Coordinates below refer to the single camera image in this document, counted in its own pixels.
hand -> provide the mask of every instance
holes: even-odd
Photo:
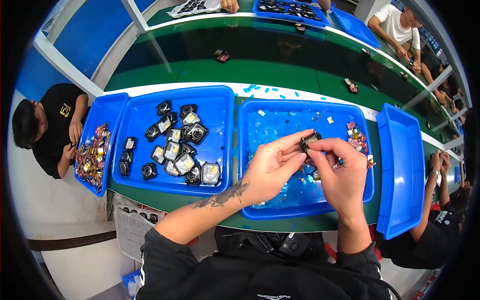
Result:
[[[435,90],[435,96],[437,97],[438,103],[440,103],[441,106],[447,106],[447,104],[445,103],[444,91]]]
[[[413,70],[413,73],[414,74],[420,74],[421,72],[421,67],[420,67],[420,64],[417,63],[417,61],[414,61],[413,64],[412,64],[412,70]]]
[[[231,13],[236,13],[240,8],[237,0],[220,0],[220,5],[224,10]]]
[[[318,169],[327,202],[343,219],[363,216],[362,197],[367,178],[365,154],[339,138],[319,140],[308,146],[308,155]],[[332,166],[339,157],[343,167],[333,171]]]
[[[73,119],[70,122],[70,128],[68,129],[68,134],[70,136],[70,141],[72,143],[78,143],[80,137],[82,136],[83,125],[80,120]]]
[[[72,146],[71,144],[65,145],[63,147],[63,154],[62,157],[71,160],[72,158],[75,157],[75,152],[77,151],[76,146]]]
[[[447,152],[443,152],[440,154],[440,158],[443,158],[442,166],[440,167],[440,174],[442,177],[447,176],[448,168],[450,167],[450,156]]]
[[[400,58],[401,60],[406,60],[406,61],[410,61],[410,59],[408,58],[408,52],[405,50],[405,48],[403,48],[402,46],[398,45],[396,48],[395,48],[395,54],[398,56],[398,58]]]
[[[241,179],[240,186],[247,184],[244,205],[268,201],[280,192],[307,157],[300,151],[300,138],[312,133],[313,129],[304,130],[257,148]]]
[[[435,170],[437,171],[440,171],[441,166],[442,163],[440,162],[440,150],[437,150],[437,152],[433,153],[430,157],[430,167],[435,168]]]

white plastic bag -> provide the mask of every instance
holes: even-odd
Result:
[[[222,10],[220,0],[189,0],[175,7],[168,14],[172,18],[181,18],[201,12],[219,12]]]
[[[140,276],[135,275],[133,279],[135,280],[135,282],[133,281],[128,282],[128,293],[132,297],[134,297],[137,294],[138,290],[142,287]]]

dark hair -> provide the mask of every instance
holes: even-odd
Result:
[[[459,188],[457,193],[452,193],[450,197],[450,203],[452,204],[456,213],[460,216],[465,214],[469,198],[470,196],[468,195],[468,191],[463,188]]]
[[[35,105],[23,99],[12,117],[13,140],[17,147],[32,149],[32,143],[38,134],[38,119],[35,118]]]
[[[458,80],[456,78],[455,74],[450,74],[450,76],[447,78],[448,82],[448,89],[450,90],[450,93],[453,95],[458,94]]]
[[[455,103],[455,107],[458,108],[458,110],[462,110],[463,109],[463,101],[462,99],[455,99],[454,100],[454,103]]]

man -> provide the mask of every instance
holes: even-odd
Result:
[[[430,159],[430,166],[420,224],[391,240],[377,239],[382,257],[391,258],[394,264],[403,268],[437,269],[445,264],[458,241],[471,195],[470,185],[467,185],[465,192],[454,192],[449,197],[447,171],[450,156],[447,152],[437,150]],[[431,210],[438,172],[442,176],[440,209]]]
[[[74,164],[88,111],[88,95],[74,84],[53,85],[40,102],[20,101],[12,118],[17,147],[32,149],[42,169],[55,179]]]
[[[326,11],[330,8],[331,1],[318,0],[318,4],[324,11]],[[231,13],[236,13],[240,8],[237,0],[220,0],[220,5],[224,10]]]
[[[437,78],[445,69],[448,67],[447,64],[442,64],[440,58],[436,57],[433,54],[424,54],[421,59],[421,72],[428,84],[431,84],[435,78]],[[448,100],[450,104],[453,103],[452,98],[454,95],[460,93],[460,88],[458,87],[458,80],[455,74],[450,74],[450,76],[442,82],[442,84],[437,87],[434,91],[435,96],[437,97],[440,105],[446,106],[445,99]]]
[[[299,142],[312,132],[259,146],[238,183],[171,212],[147,232],[135,299],[390,299],[363,214],[366,156],[340,139],[309,143],[308,150],[338,212],[336,264],[280,258],[246,243],[199,263],[185,245],[243,207],[276,196],[305,161]],[[344,166],[333,171],[338,157]]]
[[[422,24],[408,7],[404,6],[401,12],[392,4],[387,4],[370,18],[367,25],[389,44],[398,58],[408,62],[410,49],[406,50],[402,45],[410,42],[414,53],[412,70],[415,74],[420,73],[420,35],[417,28]]]

tattoo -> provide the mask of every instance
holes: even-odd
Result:
[[[206,207],[207,205],[211,205],[212,207],[223,206],[225,202],[234,197],[237,197],[241,203],[240,196],[242,196],[243,192],[247,189],[249,184],[249,182],[244,183],[243,179],[241,179],[239,182],[232,185],[226,191],[223,191],[221,193],[210,196],[206,199],[200,200],[199,202],[192,204],[192,208]]]

